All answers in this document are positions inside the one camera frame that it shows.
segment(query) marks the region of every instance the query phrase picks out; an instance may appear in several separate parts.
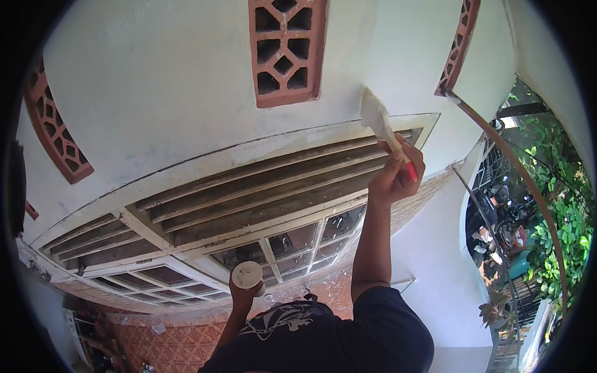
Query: red paintbrush handle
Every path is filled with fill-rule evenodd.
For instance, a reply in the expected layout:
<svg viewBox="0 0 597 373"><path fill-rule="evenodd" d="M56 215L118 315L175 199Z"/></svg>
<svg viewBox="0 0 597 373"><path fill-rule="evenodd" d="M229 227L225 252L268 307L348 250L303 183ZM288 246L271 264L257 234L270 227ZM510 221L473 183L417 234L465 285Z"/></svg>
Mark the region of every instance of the red paintbrush handle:
<svg viewBox="0 0 597 373"><path fill-rule="evenodd" d="M407 170L408 170L408 177L413 183L417 182L417 171L414 169L413 163L407 160Z"/></svg>

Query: plastic cup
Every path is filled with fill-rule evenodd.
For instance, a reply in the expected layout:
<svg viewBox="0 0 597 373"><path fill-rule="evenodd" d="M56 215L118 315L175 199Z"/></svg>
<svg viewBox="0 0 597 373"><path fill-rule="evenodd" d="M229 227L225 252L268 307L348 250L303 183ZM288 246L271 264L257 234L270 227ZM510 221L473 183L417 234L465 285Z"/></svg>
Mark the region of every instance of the plastic cup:
<svg viewBox="0 0 597 373"><path fill-rule="evenodd" d="M232 282L238 288L250 289L263 281L263 269L254 261L244 261L237 265L232 271ZM265 284L255 294L255 297L261 297L265 293Z"/></svg>

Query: white wall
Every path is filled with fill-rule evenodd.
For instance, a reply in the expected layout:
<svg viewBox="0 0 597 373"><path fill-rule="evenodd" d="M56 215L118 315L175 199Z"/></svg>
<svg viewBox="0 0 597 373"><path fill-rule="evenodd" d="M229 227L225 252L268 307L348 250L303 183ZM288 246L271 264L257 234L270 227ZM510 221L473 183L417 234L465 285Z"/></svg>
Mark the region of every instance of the white wall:
<svg viewBox="0 0 597 373"><path fill-rule="evenodd" d="M64 364L71 366L79 361L79 355L64 316L64 308L62 307L64 293L51 285L42 283L40 279L34 278L25 269L20 274L21 284L23 285L22 290L25 298L30 302L34 316L41 324L41 327L48 331L52 344Z"/></svg>
<svg viewBox="0 0 597 373"><path fill-rule="evenodd" d="M473 37L455 87L486 119L513 80L506 18L496 4L481 5L479 41ZM428 174L462 159L481 130L433 95L460 7L460 0L328 2L321 99L258 109L246 0L75 2L49 38L44 63L60 114L95 172L70 187L47 156L29 156L40 162L27 165L28 197L40 218L26 223L26 241L160 169L257 138L358 119L363 84L391 115L441 113L423 148ZM500 58L491 58L496 50ZM28 141L38 146L31 133L23 131L26 148Z"/></svg>
<svg viewBox="0 0 597 373"><path fill-rule="evenodd" d="M483 373L491 355L488 347L435 347L429 373Z"/></svg>
<svg viewBox="0 0 597 373"><path fill-rule="evenodd" d="M23 145L27 201L39 213L35 221L25 214L25 242L32 242L60 219L110 190L98 172L74 185L66 181L39 141L24 101L21 103L17 141Z"/></svg>
<svg viewBox="0 0 597 373"><path fill-rule="evenodd" d="M246 0L79 0L44 62L72 137L119 187L227 146L359 118L375 14L368 0L331 1L321 99L269 109L256 108Z"/></svg>
<svg viewBox="0 0 597 373"><path fill-rule="evenodd" d="M532 4L526 0L508 0L508 3L518 45L516 72L560 120L595 189L589 121L566 55Z"/></svg>
<svg viewBox="0 0 597 373"><path fill-rule="evenodd" d="M480 151L476 146L460 169L465 180L477 169ZM466 189L454 175L392 237L392 282L417 279L402 297L425 323L436 347L489 347L488 359L493 344L478 309L488 294L466 244L460 244L466 201Z"/></svg>
<svg viewBox="0 0 597 373"><path fill-rule="evenodd" d="M365 83L391 115L441 112L423 148L426 172L466 157L482 131L452 102L433 95L458 25L462 1L380 1ZM514 83L513 47L500 1L482 1L454 92L486 120Z"/></svg>

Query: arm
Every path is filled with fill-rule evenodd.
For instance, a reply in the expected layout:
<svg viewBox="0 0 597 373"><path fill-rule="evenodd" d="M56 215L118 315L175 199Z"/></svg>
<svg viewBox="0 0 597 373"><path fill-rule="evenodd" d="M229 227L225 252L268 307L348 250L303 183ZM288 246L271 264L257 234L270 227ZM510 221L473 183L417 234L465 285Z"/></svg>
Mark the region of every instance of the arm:
<svg viewBox="0 0 597 373"><path fill-rule="evenodd" d="M390 286L390 207L396 201L417 194L425 171L422 152L408 144L399 134L396 138L402 143L402 152L392 153L385 142L378 142L383 150L390 153L390 157L385 167L369 182L367 214L352 267L350 292L353 303L369 288ZM415 183L409 180L407 172L403 172L405 154L417 171Z"/></svg>
<svg viewBox="0 0 597 373"><path fill-rule="evenodd" d="M247 316L253 306L253 297L259 290L261 290L263 281L250 289L241 289L232 282L232 271L230 271L230 281L228 286L230 287L230 293L232 294L232 313L230 313L230 317L218 340L216 350L220 346L233 340L234 337L238 335L238 332L245 326L247 323Z"/></svg>

